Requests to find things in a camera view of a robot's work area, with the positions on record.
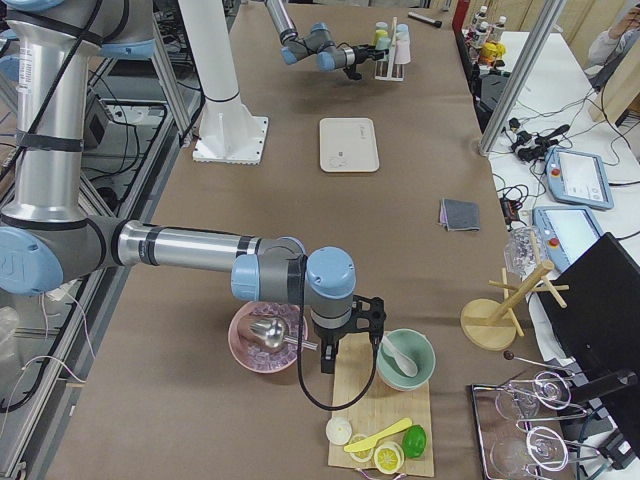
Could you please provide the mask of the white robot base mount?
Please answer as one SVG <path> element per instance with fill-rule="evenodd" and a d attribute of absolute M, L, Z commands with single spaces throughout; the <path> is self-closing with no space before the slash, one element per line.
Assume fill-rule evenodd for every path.
<path fill-rule="evenodd" d="M 259 164 L 269 120 L 241 99 L 222 3 L 182 0 L 179 8 L 205 97 L 193 159 Z"/>

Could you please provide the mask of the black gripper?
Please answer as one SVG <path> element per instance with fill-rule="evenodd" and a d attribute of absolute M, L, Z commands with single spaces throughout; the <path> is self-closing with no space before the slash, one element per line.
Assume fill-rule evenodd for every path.
<path fill-rule="evenodd" d="M 374 45 L 357 45 L 349 48 L 349 63 L 361 64 L 367 59 L 385 61 L 389 53 L 388 48 L 377 48 Z"/>
<path fill-rule="evenodd" d="M 348 334 L 347 325 L 338 328 L 323 327 L 314 324 L 314 331 L 320 339 L 320 367 L 324 374 L 334 374 L 336 367 L 336 358 L 339 351 L 339 341 Z"/>

